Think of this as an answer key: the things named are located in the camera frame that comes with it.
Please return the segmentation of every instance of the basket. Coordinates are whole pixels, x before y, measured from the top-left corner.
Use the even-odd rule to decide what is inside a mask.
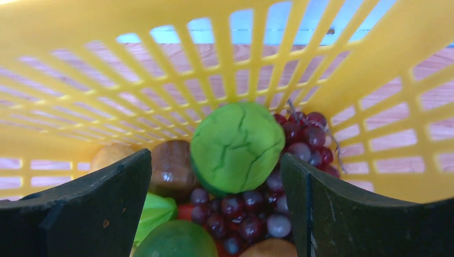
[[[287,99],[329,117],[342,179],[407,201],[453,196],[454,65],[433,54],[452,53],[454,2],[397,0],[370,31],[389,1],[351,2],[330,1],[305,31],[314,1],[1,1],[0,197],[85,175],[103,145],[189,140],[228,102],[274,113]],[[279,30],[267,17],[282,4]],[[214,44],[198,44],[206,32]]]

